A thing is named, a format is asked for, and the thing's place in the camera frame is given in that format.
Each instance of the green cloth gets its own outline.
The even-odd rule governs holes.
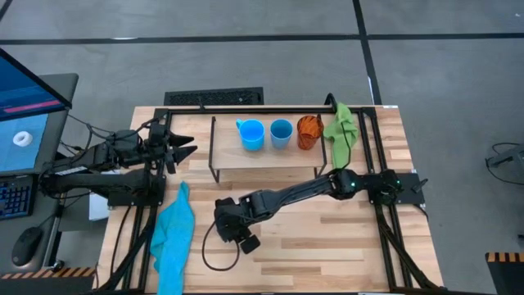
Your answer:
[[[335,120],[324,129],[324,138],[332,140],[333,168],[342,168],[351,160],[351,148],[357,142],[359,129],[353,124],[353,115],[344,103],[337,103],[337,114]]]

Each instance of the floor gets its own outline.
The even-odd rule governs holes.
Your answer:
[[[78,73],[72,114],[102,128],[127,128],[135,106],[161,105],[174,90],[260,86],[266,104],[321,103],[332,92],[348,104],[398,105],[413,162],[429,179],[445,285],[494,293],[484,254],[522,251],[522,186],[493,178],[484,159],[492,144],[524,136],[523,1],[3,2],[0,46],[37,74]],[[304,37],[180,38],[275,34]],[[134,37],[143,39],[122,41]],[[68,121],[62,139],[81,145],[87,135]],[[511,165],[495,173],[522,179]],[[59,255],[94,264],[96,249],[82,261],[74,250],[85,239],[101,242],[103,230],[75,222],[89,234],[71,232]]]

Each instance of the white paper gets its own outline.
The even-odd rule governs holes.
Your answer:
[[[120,174],[119,170],[102,172],[102,174]],[[96,221],[109,217],[107,199],[96,193],[89,194],[89,220]]]

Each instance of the blue cup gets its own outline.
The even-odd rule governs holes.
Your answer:
[[[246,150],[258,151],[264,146],[265,129],[262,122],[255,119],[245,121],[237,119],[237,128]]]
[[[293,134],[293,125],[284,119],[275,120],[271,123],[271,143],[276,149],[284,149]]]

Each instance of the caution tape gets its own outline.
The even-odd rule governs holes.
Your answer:
[[[89,277],[95,274],[94,267],[70,267],[57,272],[41,269],[37,272],[1,274],[0,279],[47,279],[47,278],[75,278]]]
[[[486,260],[488,262],[524,262],[524,252],[487,252]]]

